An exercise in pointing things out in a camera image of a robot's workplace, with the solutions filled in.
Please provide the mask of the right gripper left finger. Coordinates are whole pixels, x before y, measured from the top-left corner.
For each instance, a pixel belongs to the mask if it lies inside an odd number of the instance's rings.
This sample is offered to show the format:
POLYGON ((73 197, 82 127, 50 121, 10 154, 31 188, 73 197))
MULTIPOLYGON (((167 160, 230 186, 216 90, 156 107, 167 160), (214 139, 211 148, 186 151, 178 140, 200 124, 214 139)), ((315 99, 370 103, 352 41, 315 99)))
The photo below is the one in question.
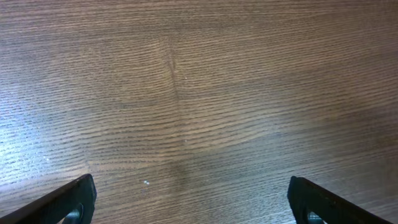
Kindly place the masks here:
POLYGON ((96 196, 93 177, 85 174, 1 217, 1 223, 91 223, 96 196))

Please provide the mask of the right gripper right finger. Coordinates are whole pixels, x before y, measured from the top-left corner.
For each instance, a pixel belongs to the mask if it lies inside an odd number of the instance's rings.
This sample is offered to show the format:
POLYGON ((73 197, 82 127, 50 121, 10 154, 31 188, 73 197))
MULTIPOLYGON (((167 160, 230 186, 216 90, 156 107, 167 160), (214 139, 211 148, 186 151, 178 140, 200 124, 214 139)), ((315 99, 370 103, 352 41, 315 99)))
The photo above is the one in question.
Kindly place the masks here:
POLYGON ((391 224, 303 177, 290 178, 287 198, 297 223, 391 224))

